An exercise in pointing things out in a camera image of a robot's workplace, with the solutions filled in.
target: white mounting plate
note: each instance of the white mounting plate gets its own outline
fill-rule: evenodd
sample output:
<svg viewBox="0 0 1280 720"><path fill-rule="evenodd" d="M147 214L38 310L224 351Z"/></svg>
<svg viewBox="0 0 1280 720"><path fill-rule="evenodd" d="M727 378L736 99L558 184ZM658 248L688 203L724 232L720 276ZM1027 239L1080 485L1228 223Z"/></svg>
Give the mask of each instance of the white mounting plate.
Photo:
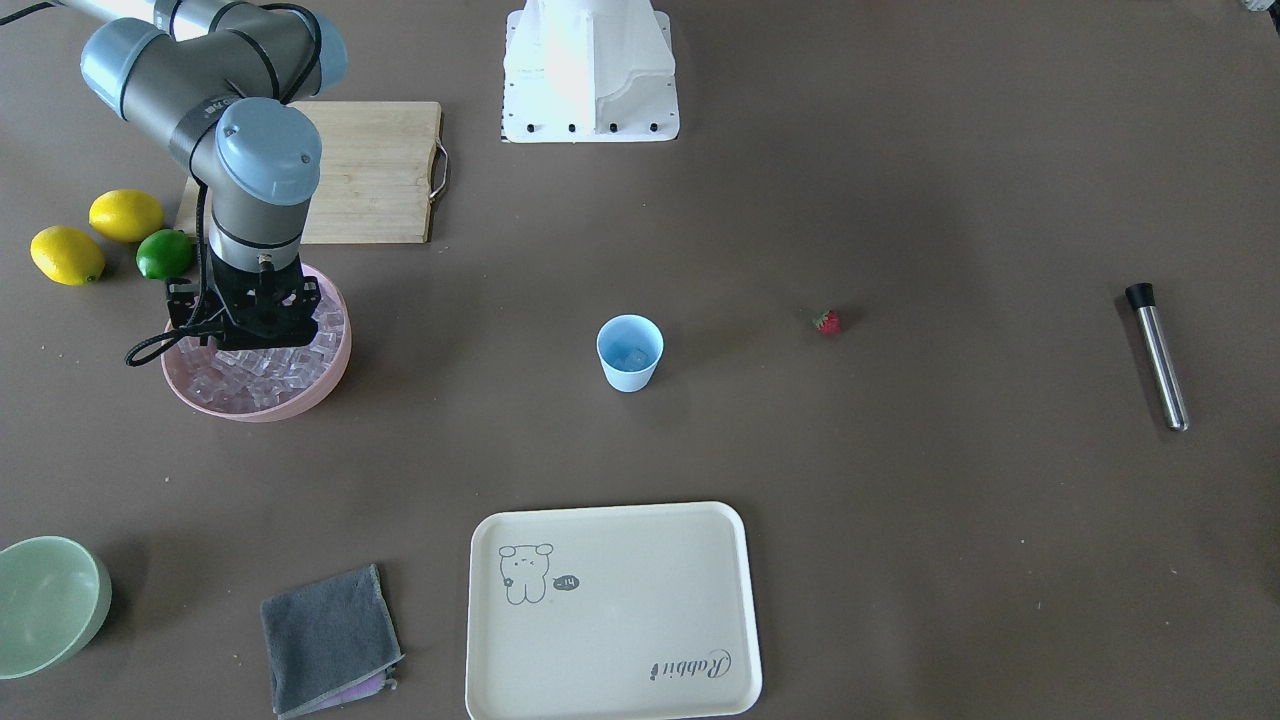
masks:
<svg viewBox="0 0 1280 720"><path fill-rule="evenodd" d="M728 505L499 512L476 528L472 720L736 715L760 687L746 533Z"/></svg>
<svg viewBox="0 0 1280 720"><path fill-rule="evenodd" d="M507 15L507 49L520 24L524 10ZM671 18L667 13L654 12L662 37L671 47ZM631 91L616 102L609 111L617 114L616 120L604 119L604 132L590 132L590 128L568 127L573 119L570 108L557 94L545 76L539 70L526 70L521 77L507 76L502 91L502 140L509 142L655 142L675 140L680 133L680 108L676 102L676 78L640 78L637 82L653 82L645 92ZM616 122L617 131L611 132L609 123Z"/></svg>

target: blue cup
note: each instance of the blue cup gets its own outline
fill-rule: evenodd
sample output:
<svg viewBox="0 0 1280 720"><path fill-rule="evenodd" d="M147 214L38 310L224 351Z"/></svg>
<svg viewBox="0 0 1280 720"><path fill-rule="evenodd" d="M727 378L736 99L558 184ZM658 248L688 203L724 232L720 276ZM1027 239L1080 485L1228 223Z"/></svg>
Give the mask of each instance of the blue cup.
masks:
<svg viewBox="0 0 1280 720"><path fill-rule="evenodd" d="M604 379L622 392L635 392L649 383L662 348L662 331L640 315L618 315L595 336Z"/></svg>

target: gray towel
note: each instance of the gray towel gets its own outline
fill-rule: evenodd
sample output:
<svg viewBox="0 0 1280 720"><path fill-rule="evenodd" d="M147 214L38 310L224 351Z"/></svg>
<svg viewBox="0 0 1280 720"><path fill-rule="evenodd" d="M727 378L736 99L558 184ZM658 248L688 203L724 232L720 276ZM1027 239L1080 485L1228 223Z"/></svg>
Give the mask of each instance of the gray towel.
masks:
<svg viewBox="0 0 1280 720"><path fill-rule="evenodd" d="M375 565L264 601L262 632L280 720L378 693L404 657Z"/></svg>

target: red strawberry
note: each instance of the red strawberry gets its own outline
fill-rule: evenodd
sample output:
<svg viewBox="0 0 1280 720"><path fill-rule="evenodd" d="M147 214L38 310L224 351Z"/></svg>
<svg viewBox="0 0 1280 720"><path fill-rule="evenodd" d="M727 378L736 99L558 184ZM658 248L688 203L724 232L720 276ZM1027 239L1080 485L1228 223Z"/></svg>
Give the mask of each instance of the red strawberry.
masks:
<svg viewBox="0 0 1280 720"><path fill-rule="evenodd" d="M840 315L835 310L827 310L813 319L813 327L822 334L840 334Z"/></svg>

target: mint green bowl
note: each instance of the mint green bowl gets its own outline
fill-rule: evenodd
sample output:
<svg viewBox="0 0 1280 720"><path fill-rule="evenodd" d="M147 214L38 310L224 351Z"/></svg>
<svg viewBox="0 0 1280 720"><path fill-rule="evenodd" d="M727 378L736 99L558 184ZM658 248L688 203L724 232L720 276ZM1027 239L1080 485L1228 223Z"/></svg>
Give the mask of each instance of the mint green bowl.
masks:
<svg viewBox="0 0 1280 720"><path fill-rule="evenodd" d="M106 568L76 541L40 537L0 551L0 680L76 655L110 605Z"/></svg>

